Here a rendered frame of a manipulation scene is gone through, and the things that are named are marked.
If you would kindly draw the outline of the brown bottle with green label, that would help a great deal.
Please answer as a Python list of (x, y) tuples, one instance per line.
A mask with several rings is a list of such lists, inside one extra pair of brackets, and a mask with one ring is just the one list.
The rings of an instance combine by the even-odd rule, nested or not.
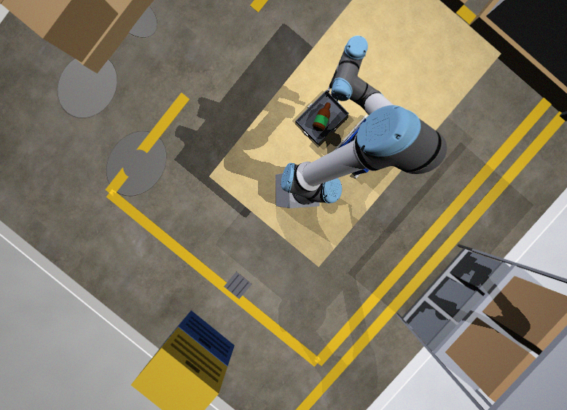
[(330, 106), (331, 103), (326, 103), (325, 106), (320, 109), (316, 115), (313, 123), (313, 128), (318, 131), (323, 131), (326, 127), (327, 122), (330, 118)]

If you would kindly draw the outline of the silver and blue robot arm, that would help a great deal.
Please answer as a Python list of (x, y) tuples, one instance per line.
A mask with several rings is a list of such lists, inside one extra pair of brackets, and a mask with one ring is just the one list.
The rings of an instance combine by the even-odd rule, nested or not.
[(369, 115), (354, 141), (313, 162), (290, 162), (283, 171), (281, 188), (300, 204), (337, 202), (342, 194), (339, 177), (365, 168), (375, 171), (394, 166), (421, 174), (435, 169), (445, 158), (447, 144), (440, 133), (358, 77), (367, 49), (363, 36), (348, 40), (331, 91), (334, 99), (350, 99)]

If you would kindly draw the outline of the blue plastic crate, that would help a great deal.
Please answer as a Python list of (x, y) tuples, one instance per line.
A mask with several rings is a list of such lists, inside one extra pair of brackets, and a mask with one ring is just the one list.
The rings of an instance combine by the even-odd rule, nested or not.
[[(351, 141), (354, 141), (355, 136), (356, 136), (356, 134), (358, 133), (358, 130), (359, 130), (359, 127), (360, 127), (360, 126), (361, 126), (361, 124), (351, 133), (351, 135), (343, 142), (343, 144), (342, 144), (340, 147), (346, 145), (347, 143), (350, 143)], [(340, 148), (340, 147), (339, 147), (339, 148)], [(365, 169), (363, 169), (363, 170), (359, 170), (359, 171), (354, 172), (354, 174), (355, 174), (355, 175), (358, 175), (358, 174), (362, 174), (362, 173), (367, 173), (368, 171), (369, 171), (369, 170), (365, 168)]]

